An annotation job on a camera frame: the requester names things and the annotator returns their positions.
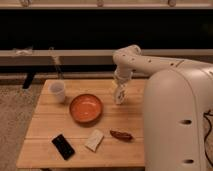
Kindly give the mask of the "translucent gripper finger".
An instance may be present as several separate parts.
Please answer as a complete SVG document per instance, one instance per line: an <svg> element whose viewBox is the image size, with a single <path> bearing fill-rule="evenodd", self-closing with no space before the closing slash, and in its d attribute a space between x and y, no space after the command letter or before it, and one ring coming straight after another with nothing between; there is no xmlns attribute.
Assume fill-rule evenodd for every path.
<svg viewBox="0 0 213 171"><path fill-rule="evenodd" d="M125 98L125 89L126 85L118 85L114 91L114 100L117 105L120 105L123 103L124 98Z"/></svg>

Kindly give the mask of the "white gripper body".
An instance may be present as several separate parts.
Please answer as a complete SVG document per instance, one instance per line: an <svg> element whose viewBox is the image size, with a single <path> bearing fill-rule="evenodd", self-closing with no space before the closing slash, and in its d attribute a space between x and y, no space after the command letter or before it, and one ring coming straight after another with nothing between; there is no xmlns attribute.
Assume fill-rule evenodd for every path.
<svg viewBox="0 0 213 171"><path fill-rule="evenodd" d="M119 88L123 88L132 78L131 69L117 68L114 72L114 80Z"/></svg>

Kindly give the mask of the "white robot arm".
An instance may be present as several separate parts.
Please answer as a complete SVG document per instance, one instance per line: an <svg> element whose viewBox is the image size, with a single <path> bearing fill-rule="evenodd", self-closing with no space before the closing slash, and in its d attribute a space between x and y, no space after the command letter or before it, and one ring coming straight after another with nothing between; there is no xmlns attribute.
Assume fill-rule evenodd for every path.
<svg viewBox="0 0 213 171"><path fill-rule="evenodd" d="M203 115L213 109L213 64L145 56L137 45L113 54L114 99L134 71L149 79L142 100L146 171L206 171Z"/></svg>

